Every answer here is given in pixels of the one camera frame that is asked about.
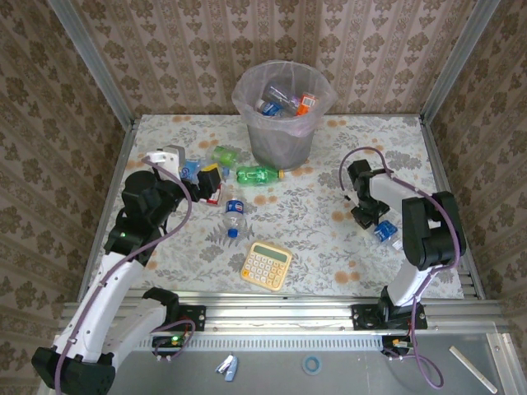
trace wall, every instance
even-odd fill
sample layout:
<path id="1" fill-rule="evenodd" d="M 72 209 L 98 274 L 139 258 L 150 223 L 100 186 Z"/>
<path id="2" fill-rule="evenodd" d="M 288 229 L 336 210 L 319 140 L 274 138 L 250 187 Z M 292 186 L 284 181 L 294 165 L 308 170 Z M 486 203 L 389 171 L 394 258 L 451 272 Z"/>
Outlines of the wall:
<path id="1" fill-rule="evenodd" d="M 502 0 L 432 123 L 487 295 L 527 366 L 527 2 Z"/>
<path id="2" fill-rule="evenodd" d="M 248 67 L 317 67 L 334 113 L 418 113 L 475 0 L 74 0 L 129 108 L 232 114 Z"/>
<path id="3" fill-rule="evenodd" d="M 123 130 L 45 1 L 0 2 L 0 393 L 77 297 Z"/>

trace water bottle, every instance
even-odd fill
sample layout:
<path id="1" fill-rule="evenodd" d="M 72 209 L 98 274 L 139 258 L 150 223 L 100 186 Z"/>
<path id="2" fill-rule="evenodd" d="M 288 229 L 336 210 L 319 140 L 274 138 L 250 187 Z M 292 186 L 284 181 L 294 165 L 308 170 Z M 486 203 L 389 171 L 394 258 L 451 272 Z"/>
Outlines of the water bottle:
<path id="1" fill-rule="evenodd" d="M 227 201 L 223 225 L 227 228 L 227 235 L 232 239 L 235 239 L 239 230 L 245 226 L 244 203 L 239 194 L 235 194 Z"/>
<path id="2" fill-rule="evenodd" d="M 283 108 L 273 103 L 272 101 L 263 101 L 261 99 L 256 100 L 256 109 L 262 115 L 266 117 L 278 117 L 281 118 L 284 116 Z"/>
<path id="3" fill-rule="evenodd" d="M 263 98 L 277 103 L 291 115 L 296 115 L 301 103 L 299 97 L 293 95 L 283 84 L 276 82 L 270 82 L 267 85 L 263 92 Z"/>
<path id="4" fill-rule="evenodd" d="M 233 169 L 236 167 L 238 152 L 229 150 L 223 146 L 213 146 L 209 148 L 207 157 L 212 161 L 219 163 L 224 168 Z"/>

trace bottle label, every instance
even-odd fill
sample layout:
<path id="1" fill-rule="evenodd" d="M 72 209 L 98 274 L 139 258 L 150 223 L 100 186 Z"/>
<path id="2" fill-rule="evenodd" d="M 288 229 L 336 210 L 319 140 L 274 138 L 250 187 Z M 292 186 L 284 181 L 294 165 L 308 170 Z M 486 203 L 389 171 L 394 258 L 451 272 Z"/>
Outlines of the bottle label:
<path id="1" fill-rule="evenodd" d="M 280 107 L 280 105 L 273 102 L 269 102 L 262 108 L 262 115 L 274 117 L 280 112 L 281 109 L 282 107 Z"/>
<path id="2" fill-rule="evenodd" d="M 236 212 L 243 214 L 244 213 L 244 203 L 241 202 L 240 200 L 230 200 L 229 202 L 227 202 L 227 205 L 225 207 L 225 212 L 230 212 L 230 211 L 236 211 Z"/>

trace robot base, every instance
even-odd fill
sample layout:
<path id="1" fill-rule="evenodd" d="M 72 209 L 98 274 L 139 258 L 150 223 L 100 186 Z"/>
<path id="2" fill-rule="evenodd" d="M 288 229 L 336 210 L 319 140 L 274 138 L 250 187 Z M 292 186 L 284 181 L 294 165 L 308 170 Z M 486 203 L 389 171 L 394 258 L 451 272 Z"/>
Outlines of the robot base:
<path id="1" fill-rule="evenodd" d="M 412 305 L 394 306 L 388 296 L 387 287 L 382 290 L 377 304 L 354 304 L 352 306 L 353 328 L 356 331 L 372 329 L 408 330 L 412 319 Z M 427 329 L 425 309 L 417 303 L 416 329 Z"/>

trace blue object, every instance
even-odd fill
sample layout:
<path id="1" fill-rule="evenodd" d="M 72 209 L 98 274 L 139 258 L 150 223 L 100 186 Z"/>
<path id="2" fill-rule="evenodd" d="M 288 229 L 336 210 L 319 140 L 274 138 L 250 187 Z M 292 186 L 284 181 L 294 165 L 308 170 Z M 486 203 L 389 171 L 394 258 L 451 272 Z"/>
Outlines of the blue object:
<path id="1" fill-rule="evenodd" d="M 283 114 L 282 106 L 272 101 L 262 108 L 262 115 L 267 117 L 280 117 Z"/>
<path id="2" fill-rule="evenodd" d="M 310 366 L 311 362 L 315 364 L 315 366 L 311 367 Z M 302 369 L 309 376 L 315 376 L 316 374 L 320 373 L 320 371 L 322 370 L 322 361 L 314 355 L 308 355 L 302 361 Z"/>
<path id="3" fill-rule="evenodd" d="M 397 233 L 397 226 L 393 225 L 390 221 L 382 221 L 375 227 L 373 233 L 382 243 Z"/>
<path id="4" fill-rule="evenodd" d="M 201 170 L 200 160 L 186 160 L 180 171 L 181 179 L 189 179 L 192 184 L 198 184 L 198 173 Z"/>
<path id="5" fill-rule="evenodd" d="M 244 203 L 241 200 L 230 200 L 227 202 L 225 207 L 225 212 L 240 212 L 241 214 L 244 213 Z"/>

